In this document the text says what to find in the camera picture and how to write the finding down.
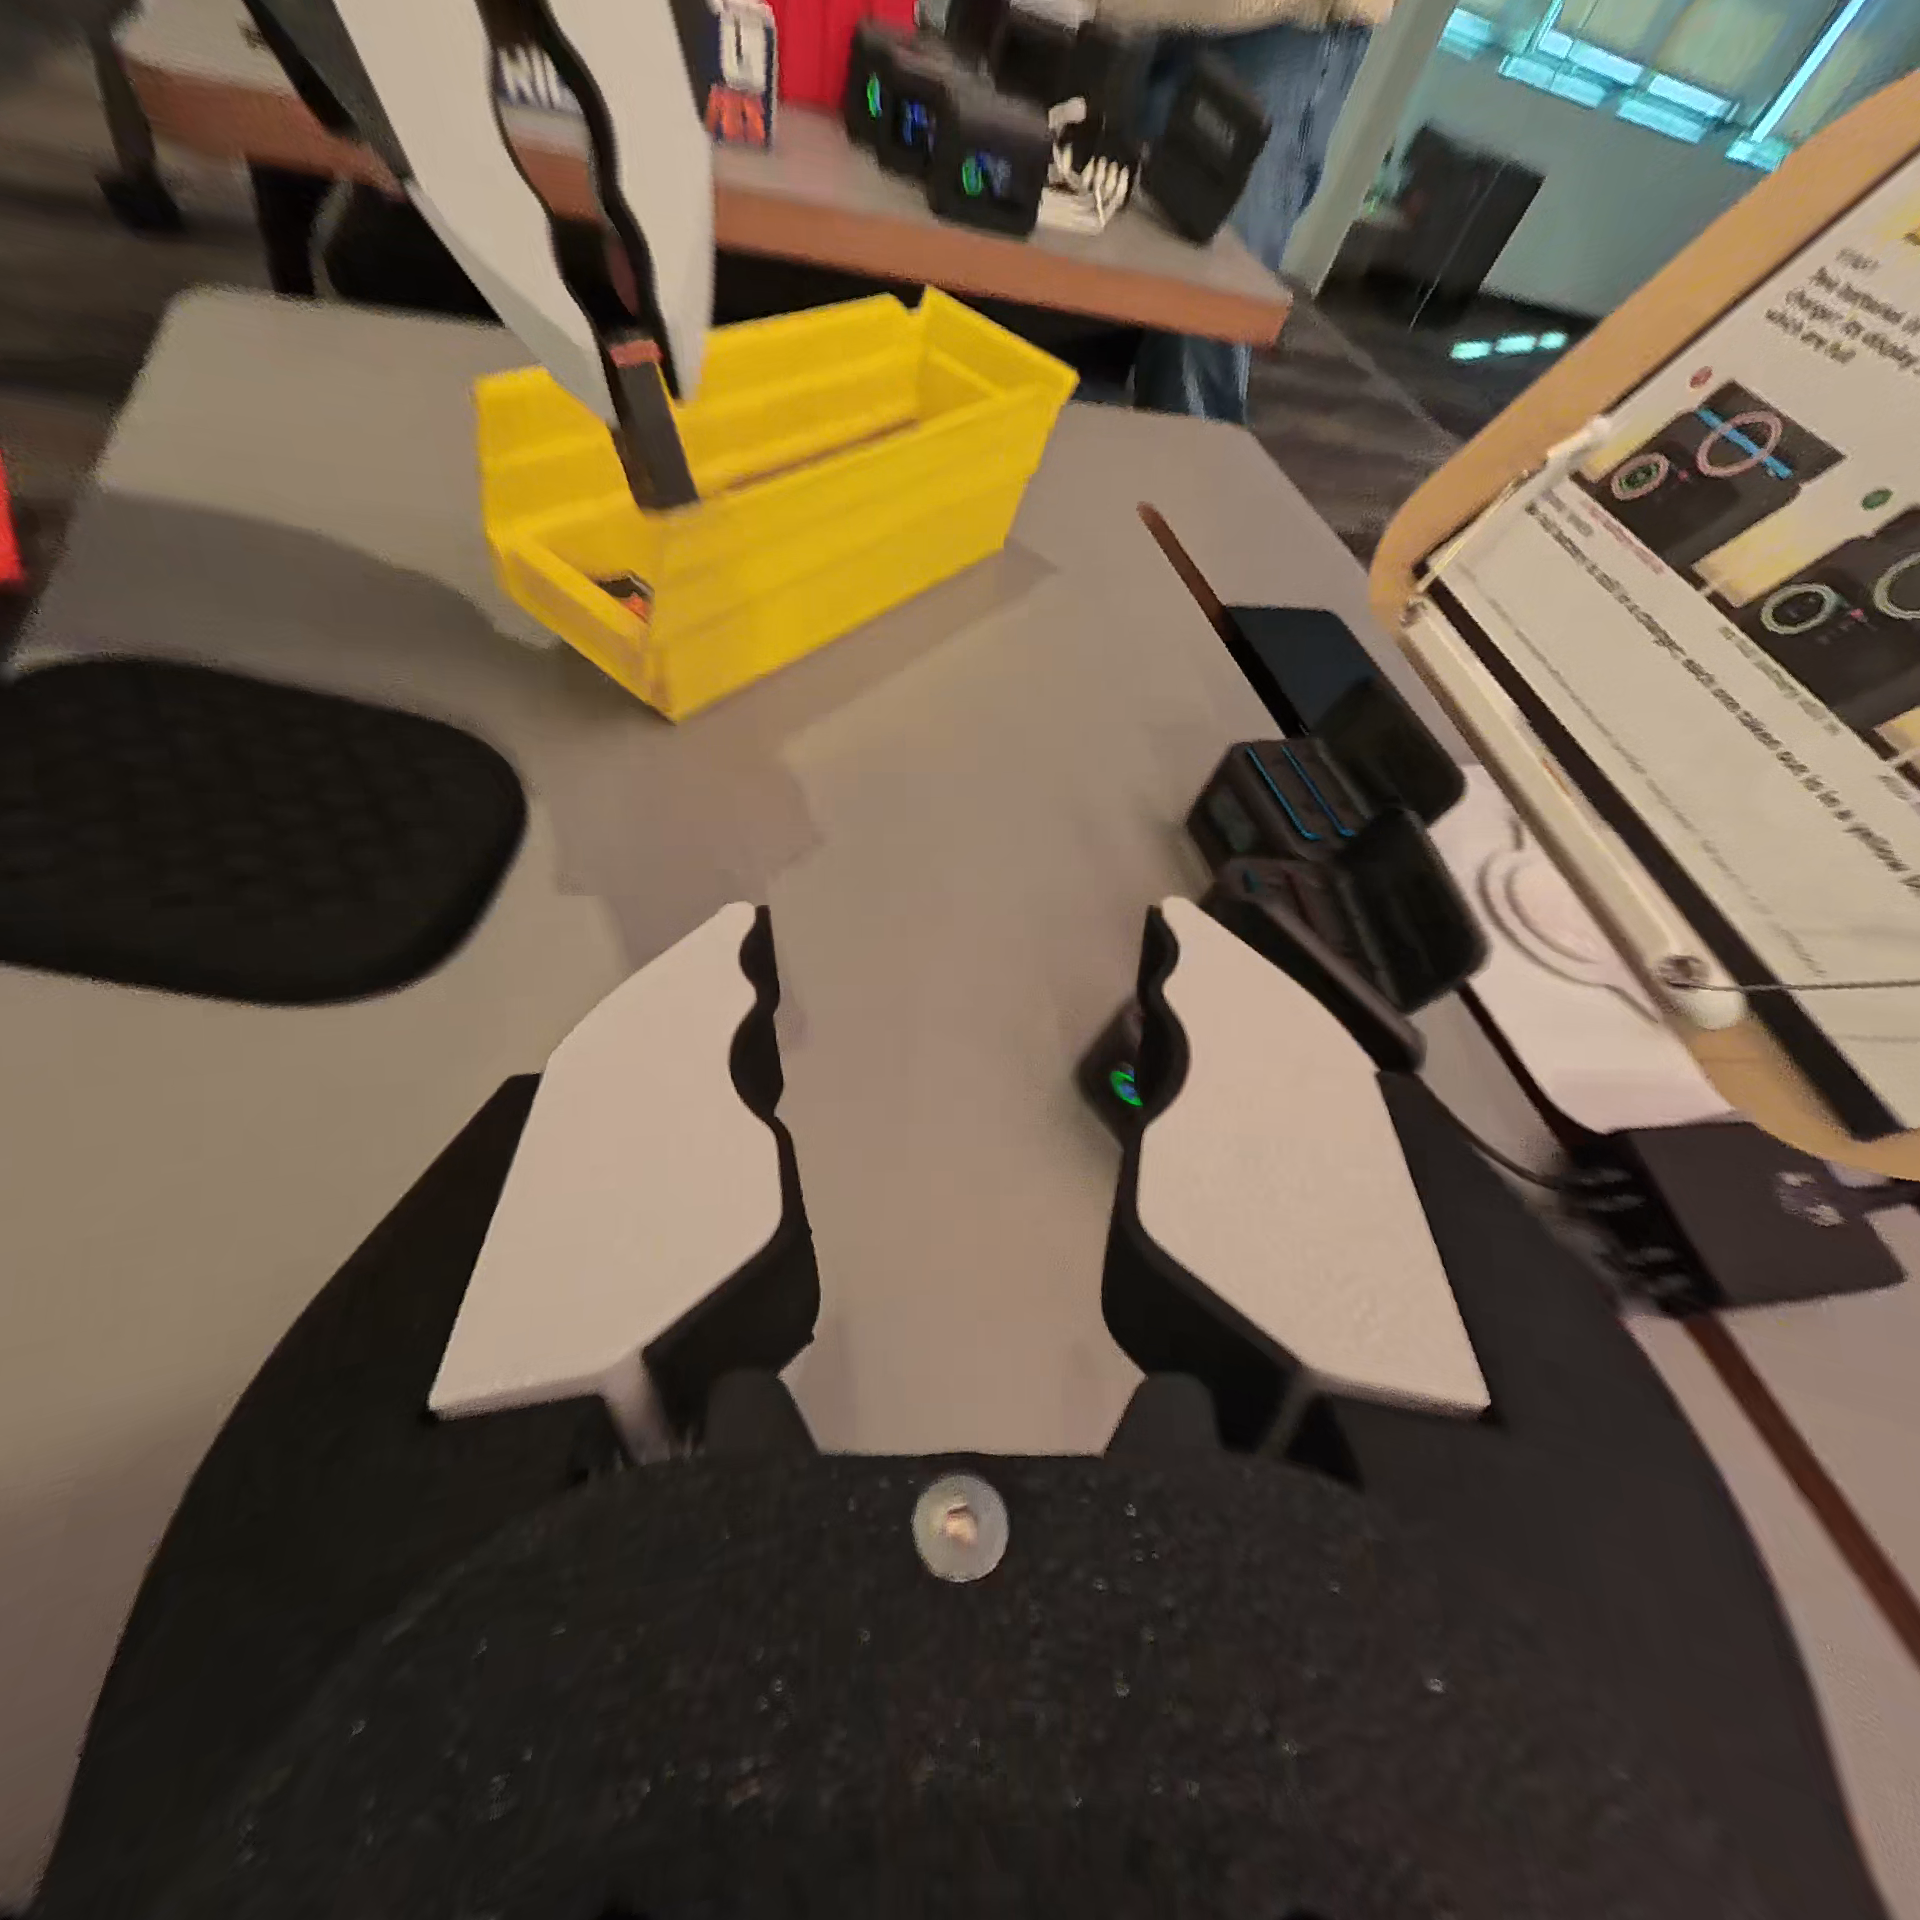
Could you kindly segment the black battery charger case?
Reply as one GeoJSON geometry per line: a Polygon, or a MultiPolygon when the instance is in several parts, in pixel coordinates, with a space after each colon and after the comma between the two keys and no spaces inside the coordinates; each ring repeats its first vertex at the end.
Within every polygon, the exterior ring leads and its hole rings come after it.
{"type": "Polygon", "coordinates": [[[929,210],[940,222],[1022,241],[1041,222],[1050,165],[1042,107],[980,82],[954,82],[932,113],[929,210]]]}
{"type": "Polygon", "coordinates": [[[843,86],[847,142],[883,169],[924,176],[932,159],[940,115],[962,75],[947,38],[890,21],[865,18],[853,26],[843,86]]]}
{"type": "Polygon", "coordinates": [[[1181,1093],[1191,1065],[1186,1023],[1170,1008],[1131,997],[1081,1049],[1071,1082],[1105,1133],[1126,1152],[1181,1093]]]}
{"type": "Polygon", "coordinates": [[[1325,855],[1237,855],[1215,867],[1201,906],[1393,1073],[1425,1066],[1412,1016],[1487,955],[1468,897],[1405,806],[1388,806],[1325,855]]]}
{"type": "MultiPolygon", "coordinates": [[[[1219,627],[1276,725],[1268,735],[1251,741],[1317,738],[1371,817],[1404,806],[1435,827],[1463,801],[1463,767],[1380,674],[1343,619],[1323,607],[1241,606],[1226,607],[1219,627]]],[[[1308,855],[1270,831],[1277,821],[1245,790],[1233,760],[1237,747],[1228,747],[1189,809],[1186,831],[1197,853],[1212,867],[1233,857],[1308,855]]]]}

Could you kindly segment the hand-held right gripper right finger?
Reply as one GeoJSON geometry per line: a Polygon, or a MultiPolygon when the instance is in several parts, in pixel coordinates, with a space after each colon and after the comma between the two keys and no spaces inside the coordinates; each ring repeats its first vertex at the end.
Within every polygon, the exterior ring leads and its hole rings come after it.
{"type": "Polygon", "coordinates": [[[1186,1023],[1191,1073],[1121,1155],[1102,1317],[1126,1360],[1195,1377],[1219,1418],[1319,1393],[1485,1414],[1386,1073],[1189,897],[1145,911],[1135,993],[1186,1023]]]}

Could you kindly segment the wooden work table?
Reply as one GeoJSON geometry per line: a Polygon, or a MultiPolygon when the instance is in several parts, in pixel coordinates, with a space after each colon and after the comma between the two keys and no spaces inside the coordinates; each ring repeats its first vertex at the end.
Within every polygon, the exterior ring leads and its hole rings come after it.
{"type": "MultiPolygon", "coordinates": [[[[297,98],[241,5],[146,5],[117,45],[159,138],[206,158],[390,183],[378,154],[324,129],[297,98]]],[[[1093,235],[1042,226],[1020,240],[947,224],[817,110],[781,107],[771,151],[713,158],[713,233],[742,255],[1251,347],[1274,345],[1291,307],[1291,290],[1235,231],[1195,246],[1145,203],[1093,235]]]]}

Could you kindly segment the white clip bar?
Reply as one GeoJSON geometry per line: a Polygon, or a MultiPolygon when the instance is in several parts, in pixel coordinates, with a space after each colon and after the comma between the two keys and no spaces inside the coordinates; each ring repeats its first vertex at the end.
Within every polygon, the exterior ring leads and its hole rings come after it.
{"type": "Polygon", "coordinates": [[[1412,599],[1404,641],[1455,731],[1662,1016],[1699,1033],[1734,1029],[1749,1013],[1743,989],[1574,779],[1570,752],[1548,742],[1461,619],[1442,607],[1439,589],[1412,599]]]}

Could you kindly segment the black battery blue stripe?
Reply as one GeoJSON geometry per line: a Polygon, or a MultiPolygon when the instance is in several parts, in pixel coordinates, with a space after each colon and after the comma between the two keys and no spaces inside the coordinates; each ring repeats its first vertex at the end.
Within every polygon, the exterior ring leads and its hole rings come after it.
{"type": "Polygon", "coordinates": [[[1277,821],[1270,831],[1309,855],[1343,848],[1371,817],[1337,760],[1311,735],[1238,742],[1233,760],[1245,790],[1277,821]]]}

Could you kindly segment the black honeycomb cushion pad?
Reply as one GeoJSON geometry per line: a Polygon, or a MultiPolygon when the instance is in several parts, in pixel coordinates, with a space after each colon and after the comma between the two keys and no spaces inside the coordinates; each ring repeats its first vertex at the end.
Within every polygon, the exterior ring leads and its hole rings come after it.
{"type": "Polygon", "coordinates": [[[10,968],[257,1005],[401,991],[458,953],[531,817],[434,718],[159,657],[3,698],[10,968]]]}

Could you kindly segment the yellow plastic bin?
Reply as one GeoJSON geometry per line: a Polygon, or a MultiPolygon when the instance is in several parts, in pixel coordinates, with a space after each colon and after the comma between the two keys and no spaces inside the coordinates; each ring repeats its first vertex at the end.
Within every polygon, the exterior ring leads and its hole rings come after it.
{"type": "Polygon", "coordinates": [[[934,288],[717,327],[675,408],[700,501],[651,511],[611,426],[549,371],[483,375],[495,583],[682,722],[999,552],[1076,383],[934,288]]]}

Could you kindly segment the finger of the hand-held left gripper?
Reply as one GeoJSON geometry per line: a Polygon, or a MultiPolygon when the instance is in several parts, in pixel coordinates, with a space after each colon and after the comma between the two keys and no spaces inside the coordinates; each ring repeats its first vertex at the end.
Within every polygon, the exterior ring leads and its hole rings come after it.
{"type": "Polygon", "coordinates": [[[599,206],[661,351],[665,385],[698,398],[713,318],[713,142],[669,2],[557,2],[599,206]]]}
{"type": "Polygon", "coordinates": [[[406,198],[500,325],[605,425],[607,361],[567,288],[553,224],[495,111],[495,56],[474,2],[341,2],[406,198]]]}

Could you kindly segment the wooden instruction board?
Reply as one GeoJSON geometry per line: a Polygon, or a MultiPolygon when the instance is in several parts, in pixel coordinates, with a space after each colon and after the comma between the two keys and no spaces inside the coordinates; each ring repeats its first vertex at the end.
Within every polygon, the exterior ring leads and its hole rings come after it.
{"type": "Polygon", "coordinates": [[[1747,993],[1769,1136],[1915,1182],[1917,77],[1763,178],[1388,523],[1747,993]]]}

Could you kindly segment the black charging hub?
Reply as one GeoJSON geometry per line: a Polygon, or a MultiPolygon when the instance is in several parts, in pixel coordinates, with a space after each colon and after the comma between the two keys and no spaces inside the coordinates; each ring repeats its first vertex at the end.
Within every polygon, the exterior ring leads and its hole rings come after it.
{"type": "Polygon", "coordinates": [[[1852,1185],[1743,1120],[1614,1130],[1570,1159],[1573,1208],[1629,1297],[1689,1319],[1899,1287],[1877,1215],[1915,1183],[1852,1185]]]}

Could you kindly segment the black battery orange stripe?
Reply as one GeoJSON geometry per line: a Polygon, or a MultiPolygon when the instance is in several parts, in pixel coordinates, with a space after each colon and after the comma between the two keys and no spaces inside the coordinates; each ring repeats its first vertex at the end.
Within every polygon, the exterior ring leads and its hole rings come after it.
{"type": "Polygon", "coordinates": [[[614,446],[636,503],[682,511],[700,503],[659,343],[628,331],[607,350],[614,446]]]}

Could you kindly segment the white base mat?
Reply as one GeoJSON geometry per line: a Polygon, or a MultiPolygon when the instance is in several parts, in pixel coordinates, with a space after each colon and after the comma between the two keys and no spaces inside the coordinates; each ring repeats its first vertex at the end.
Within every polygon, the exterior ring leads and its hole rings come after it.
{"type": "Polygon", "coordinates": [[[1500,806],[1461,806],[1435,845],[1487,955],[1474,993],[1548,1107],[1580,1130],[1725,1120],[1665,1010],[1609,945],[1549,857],[1500,806]]]}

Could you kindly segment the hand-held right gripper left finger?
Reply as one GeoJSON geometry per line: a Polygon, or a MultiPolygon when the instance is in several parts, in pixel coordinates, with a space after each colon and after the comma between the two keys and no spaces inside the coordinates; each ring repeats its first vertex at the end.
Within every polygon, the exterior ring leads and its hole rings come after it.
{"type": "Polygon", "coordinates": [[[702,1418],[818,1326],[818,1257],[780,1115],[769,906],[726,902],[551,1051],[438,1371],[441,1418],[602,1401],[702,1418]]]}

